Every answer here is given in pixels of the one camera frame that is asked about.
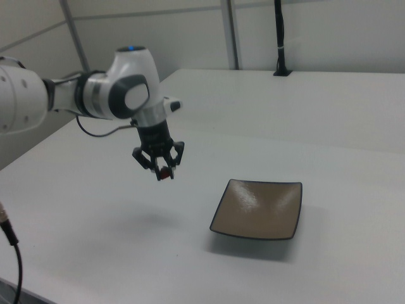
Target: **white wall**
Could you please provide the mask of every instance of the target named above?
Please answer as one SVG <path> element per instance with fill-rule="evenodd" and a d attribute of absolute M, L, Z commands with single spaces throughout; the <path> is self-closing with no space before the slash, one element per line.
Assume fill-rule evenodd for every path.
<path fill-rule="evenodd" d="M 242 68 L 274 70 L 274 1 L 235 0 Z M 405 1 L 283 0 L 287 67 L 405 72 Z"/>
<path fill-rule="evenodd" d="M 147 47 L 163 80 L 179 68 L 229 69 L 220 0 L 69 0 L 92 69 L 106 70 L 117 48 Z"/>
<path fill-rule="evenodd" d="M 0 54 L 12 56 L 44 78 L 81 70 L 59 1 L 0 0 Z M 38 128 L 0 137 L 0 169 L 73 117 L 50 113 Z"/>

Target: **square plate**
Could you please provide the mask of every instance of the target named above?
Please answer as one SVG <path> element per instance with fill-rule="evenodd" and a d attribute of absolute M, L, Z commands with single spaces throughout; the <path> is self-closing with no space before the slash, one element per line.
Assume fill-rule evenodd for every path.
<path fill-rule="evenodd" d="M 302 203 L 300 182 L 231 179 L 209 229 L 249 239 L 292 239 Z"/>

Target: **black cable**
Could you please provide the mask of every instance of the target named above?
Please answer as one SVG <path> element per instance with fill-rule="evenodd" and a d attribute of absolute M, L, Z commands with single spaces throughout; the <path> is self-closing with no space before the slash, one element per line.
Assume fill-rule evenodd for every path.
<path fill-rule="evenodd" d="M 9 57 L 9 56 L 0 56 L 0 61 L 1 60 L 10 60 L 12 62 L 15 62 L 17 65 L 19 65 L 21 68 L 25 68 L 25 66 L 21 63 L 20 60 L 14 58 L 14 57 Z"/>
<path fill-rule="evenodd" d="M 57 86 L 57 85 L 64 84 L 64 83 L 69 82 L 69 81 L 77 80 L 79 77 L 80 77 L 80 75 L 77 76 L 77 77 L 71 77 L 71 78 L 67 78 L 67 79 L 62 79 L 60 81 L 54 81 L 54 84 Z"/>
<path fill-rule="evenodd" d="M 18 285 L 17 285 L 17 289 L 15 291 L 15 297 L 14 297 L 13 304 L 18 304 L 18 302 L 20 301 L 21 288 L 23 285 L 23 261 L 21 259 L 20 249 L 17 244 L 14 245 L 14 249 L 15 249 L 15 253 L 17 254 L 17 260 L 18 260 Z"/>
<path fill-rule="evenodd" d="M 83 132 L 85 132 L 87 135 L 90 135 L 92 137 L 106 137 L 106 136 L 112 135 L 112 133 L 115 133 L 116 131 L 119 131 L 119 130 L 129 129 L 129 128 L 136 128 L 137 127 L 135 122 L 131 121 L 130 125 L 122 125 L 121 127 L 115 128 L 114 130 L 109 131 L 108 133 L 105 133 L 105 134 L 93 134 L 93 133 L 90 133 L 89 131 L 87 131 L 82 126 L 82 124 L 80 123 L 80 120 L 78 119 L 78 116 L 76 116 L 76 122 L 77 122 L 78 126 L 82 129 Z"/>
<path fill-rule="evenodd" d="M 20 300 L 20 295 L 21 295 L 21 288 L 23 284 L 23 262 L 21 258 L 21 253 L 20 249 L 18 247 L 18 239 L 17 236 L 14 233 L 13 226 L 11 225 L 11 222 L 7 216 L 6 210 L 4 209 L 3 205 L 0 202 L 0 228 L 1 230 L 4 231 L 8 242 L 10 243 L 11 246 L 14 247 L 15 253 L 17 254 L 17 260 L 18 260 L 18 285 L 17 289 L 15 291 L 15 297 L 14 297 L 14 304 L 18 304 L 18 301 Z"/>

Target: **white table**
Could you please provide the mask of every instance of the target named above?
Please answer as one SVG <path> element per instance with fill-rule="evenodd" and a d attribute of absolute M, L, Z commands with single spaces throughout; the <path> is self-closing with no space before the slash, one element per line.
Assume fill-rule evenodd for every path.
<path fill-rule="evenodd" d="M 184 100 L 174 180 L 135 162 L 136 131 L 94 139 L 75 122 L 0 172 L 25 288 L 57 303 L 405 302 L 405 75 L 179 70 L 163 90 Z M 302 182 L 294 239 L 211 232 L 229 179 Z"/>

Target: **robotic arm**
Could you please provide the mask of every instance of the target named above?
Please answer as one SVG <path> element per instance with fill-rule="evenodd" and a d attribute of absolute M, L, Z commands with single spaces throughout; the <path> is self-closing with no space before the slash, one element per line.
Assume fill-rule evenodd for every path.
<path fill-rule="evenodd" d="M 173 141 L 166 122 L 181 102 L 162 95 L 152 55 L 144 47 L 118 49 L 107 72 L 77 73 L 61 80 L 0 66 L 0 92 L 0 134 L 34 128 L 47 112 L 55 110 L 108 120 L 131 119 L 141 142 L 132 155 L 159 181 L 173 178 L 173 169 L 182 159 L 184 142 Z M 177 152 L 174 158 L 173 149 Z M 158 158 L 167 166 L 159 168 Z"/>

